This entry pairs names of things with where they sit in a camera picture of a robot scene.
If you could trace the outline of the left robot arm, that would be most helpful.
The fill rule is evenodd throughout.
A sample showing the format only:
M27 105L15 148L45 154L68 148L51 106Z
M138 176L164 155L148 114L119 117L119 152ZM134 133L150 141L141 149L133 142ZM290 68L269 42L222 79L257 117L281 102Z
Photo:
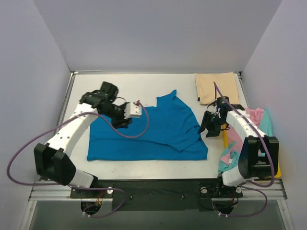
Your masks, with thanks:
M124 115L127 104L115 105L117 94L117 86L103 82L99 90L87 92L81 97L71 121L59 129L46 144L35 146L38 175L61 185L81 187L87 197L97 195L99 186L94 182L97 178L77 169L70 156L78 140L99 115L109 117L111 126L115 129L128 127L131 118L126 119Z

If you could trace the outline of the blue t shirt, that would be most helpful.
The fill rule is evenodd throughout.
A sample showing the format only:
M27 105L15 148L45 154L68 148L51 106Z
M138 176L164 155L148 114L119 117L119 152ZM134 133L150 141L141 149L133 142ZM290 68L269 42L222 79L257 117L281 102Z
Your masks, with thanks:
M96 119L90 126L87 160L206 160L208 147L198 133L199 123L177 91L156 99L156 106L146 108L148 114L118 133L108 125L110 118Z

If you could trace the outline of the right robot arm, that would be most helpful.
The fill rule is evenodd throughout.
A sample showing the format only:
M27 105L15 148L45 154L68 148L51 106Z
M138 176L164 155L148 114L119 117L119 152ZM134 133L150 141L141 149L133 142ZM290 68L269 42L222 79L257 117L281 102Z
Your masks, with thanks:
M219 97L211 103L215 112L205 111L199 133L207 131L206 137L217 137L222 126L232 127L243 142L237 166L222 173L222 180L214 184L214 191L225 196L232 186L247 181L274 179L278 172L279 141L262 132L239 104L230 104L228 97Z

